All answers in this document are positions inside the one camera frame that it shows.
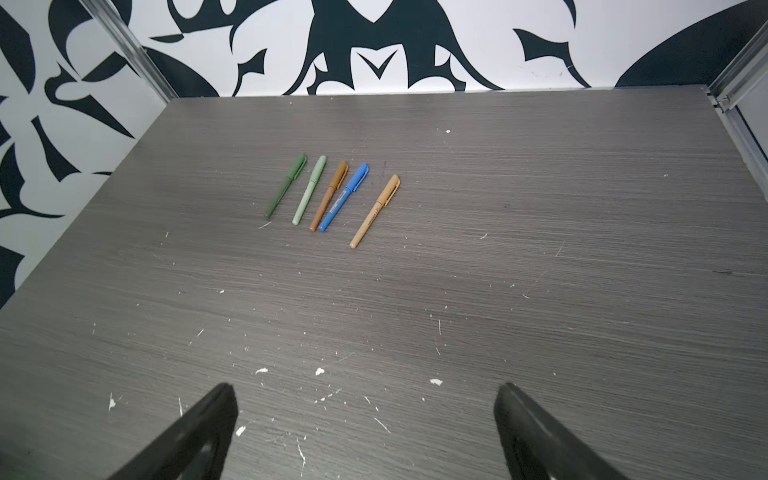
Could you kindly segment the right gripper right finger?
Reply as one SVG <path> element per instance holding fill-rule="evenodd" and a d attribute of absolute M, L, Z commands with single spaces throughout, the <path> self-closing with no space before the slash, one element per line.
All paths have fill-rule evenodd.
<path fill-rule="evenodd" d="M 512 383 L 499 387 L 494 420 L 513 479 L 625 477 Z"/>

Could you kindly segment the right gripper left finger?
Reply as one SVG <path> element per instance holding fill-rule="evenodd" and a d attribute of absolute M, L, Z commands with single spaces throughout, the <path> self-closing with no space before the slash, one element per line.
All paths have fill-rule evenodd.
<path fill-rule="evenodd" d="M 238 417 L 234 387 L 220 383 L 113 479 L 219 479 Z"/>

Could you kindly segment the tan pen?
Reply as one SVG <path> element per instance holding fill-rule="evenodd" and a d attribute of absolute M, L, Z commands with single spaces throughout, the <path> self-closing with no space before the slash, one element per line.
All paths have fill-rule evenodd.
<path fill-rule="evenodd" d="M 366 233 L 374 223 L 375 219 L 377 218 L 381 210 L 389 204 L 395 192 L 399 188 L 400 184 L 401 184 L 401 180 L 399 176 L 393 175 L 389 180 L 389 182 L 387 183 L 387 185 L 385 186 L 385 188 L 383 189 L 383 191 L 381 192 L 381 194 L 379 195 L 379 197 L 377 198 L 377 200 L 374 202 L 373 207 L 371 208 L 367 217 L 363 221 L 362 225 L 360 226 L 360 228 L 352 238 L 350 242 L 350 247 L 352 249 L 355 249 L 360 244 L 360 242 L 362 241 L 362 239 L 364 238 L 364 236 L 366 235 Z"/>
<path fill-rule="evenodd" d="M 326 190 L 326 193 L 324 194 L 320 202 L 320 205 L 315 213 L 315 216 L 310 224 L 310 230 L 312 232 L 315 232 L 318 229 L 319 224 L 323 219 L 323 216 L 328 208 L 330 201 L 332 200 L 336 190 L 339 188 L 339 185 L 346 177 L 348 170 L 349 170 L 349 164 L 346 161 L 342 161 L 339 164 L 338 168 L 336 169 L 332 177 L 332 180 L 329 184 L 329 187 Z"/>

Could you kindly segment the green pen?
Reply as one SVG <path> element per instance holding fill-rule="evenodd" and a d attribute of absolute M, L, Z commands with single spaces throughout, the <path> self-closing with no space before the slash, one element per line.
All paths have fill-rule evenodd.
<path fill-rule="evenodd" d="M 292 219 L 292 224 L 294 226 L 297 226 L 301 222 L 303 215 L 305 213 L 305 210 L 309 204 L 309 201 L 313 195 L 313 192 L 325 168 L 326 163 L 327 163 L 327 157 L 325 155 L 321 155 L 318 161 L 316 162 L 315 166 L 313 167 L 307 187 L 302 195 L 302 198 L 297 206 L 297 209 Z"/>
<path fill-rule="evenodd" d="M 275 198 L 271 201 L 269 206 L 264 211 L 264 216 L 266 218 L 271 218 L 273 216 L 275 210 L 277 209 L 278 205 L 280 204 L 283 197 L 287 193 L 288 189 L 290 188 L 292 183 L 297 179 L 302 169 L 306 165 L 306 162 L 307 162 L 307 156 L 304 153 L 302 153 L 290 165 L 288 173 L 286 174 L 286 177 L 283 180 L 282 185 L 279 187 Z"/>

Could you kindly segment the blue pen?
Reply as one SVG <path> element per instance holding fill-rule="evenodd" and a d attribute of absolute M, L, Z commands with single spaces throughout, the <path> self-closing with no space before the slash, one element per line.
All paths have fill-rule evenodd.
<path fill-rule="evenodd" d="M 319 225 L 319 230 L 321 232 L 324 232 L 328 226 L 333 221 L 334 217 L 338 214 L 340 209 L 343 207 L 346 200 L 358 190 L 359 186 L 362 184 L 364 179 L 369 173 L 369 166 L 367 163 L 362 163 L 359 168 L 356 170 L 353 177 L 350 179 L 346 187 L 343 189 L 342 193 L 339 195 L 331 209 L 327 212 L 323 220 L 321 221 Z"/>

